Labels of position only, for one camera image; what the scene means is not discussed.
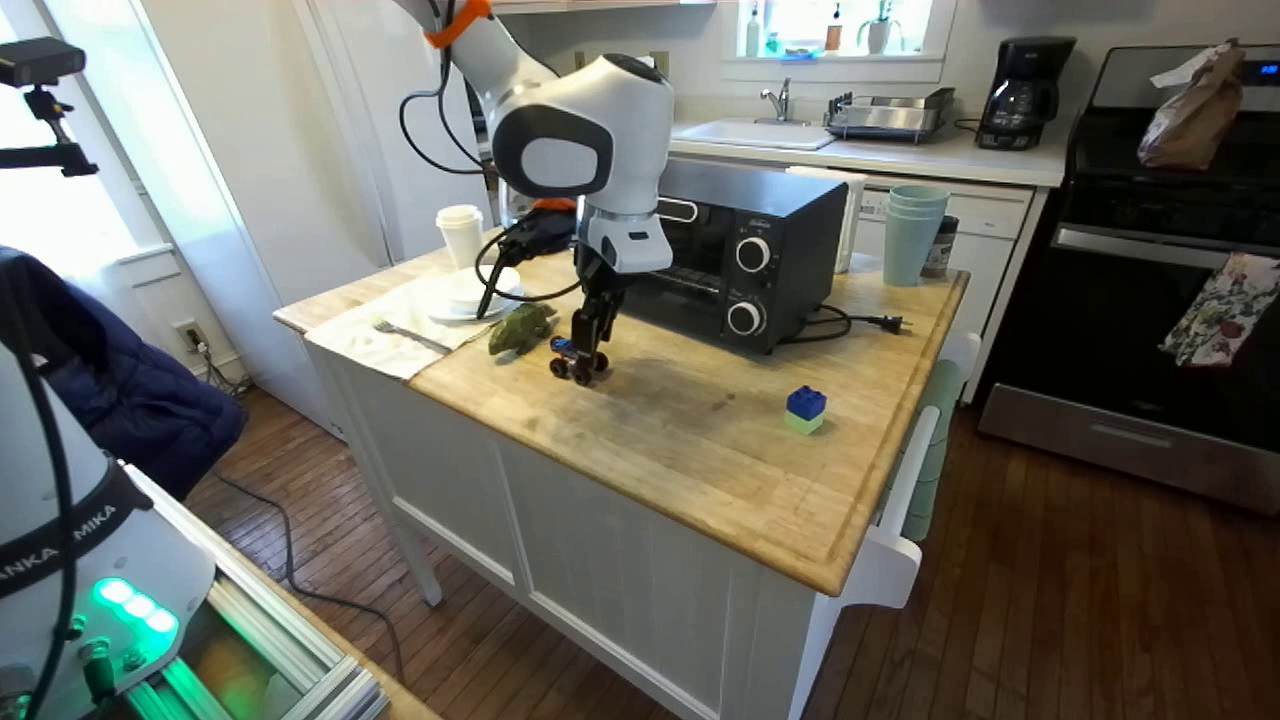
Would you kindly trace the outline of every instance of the faucet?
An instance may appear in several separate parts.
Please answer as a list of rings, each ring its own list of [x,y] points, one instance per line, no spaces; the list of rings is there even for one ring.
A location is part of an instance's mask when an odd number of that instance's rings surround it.
[[[791,76],[784,76],[784,87],[763,87],[761,102],[772,103],[777,123],[791,123]]]

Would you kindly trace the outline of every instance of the small blue toy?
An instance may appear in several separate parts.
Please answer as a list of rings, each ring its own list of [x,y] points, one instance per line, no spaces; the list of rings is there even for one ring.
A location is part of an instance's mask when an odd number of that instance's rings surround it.
[[[830,396],[802,385],[791,396],[788,396],[788,423],[804,435],[814,435],[819,423],[830,419]]]

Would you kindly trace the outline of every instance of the oven knob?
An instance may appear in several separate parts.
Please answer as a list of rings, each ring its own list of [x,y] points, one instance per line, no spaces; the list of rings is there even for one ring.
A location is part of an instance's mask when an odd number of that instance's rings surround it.
[[[736,301],[727,305],[726,326],[733,336],[761,336],[768,330],[768,316],[761,305]]]
[[[743,237],[743,239],[736,239],[733,258],[736,258],[736,269],[741,269],[741,273],[758,275],[758,273],[768,269],[772,249],[768,249],[763,237]]]

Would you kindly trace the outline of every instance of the oven handle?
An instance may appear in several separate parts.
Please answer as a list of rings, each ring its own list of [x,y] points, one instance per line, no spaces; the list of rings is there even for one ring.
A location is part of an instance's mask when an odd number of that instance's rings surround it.
[[[1229,252],[1187,249],[1174,237],[1122,237],[1122,233],[1094,233],[1094,229],[1057,229],[1057,249],[1098,252],[1098,258],[1127,258],[1175,269],[1225,269]]]

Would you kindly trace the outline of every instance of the coffee maker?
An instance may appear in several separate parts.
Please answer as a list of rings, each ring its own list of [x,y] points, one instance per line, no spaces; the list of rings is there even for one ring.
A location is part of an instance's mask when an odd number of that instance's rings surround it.
[[[1036,150],[1045,123],[1057,116],[1057,76],[1064,71],[1073,38],[1014,38],[1001,46],[979,150]]]

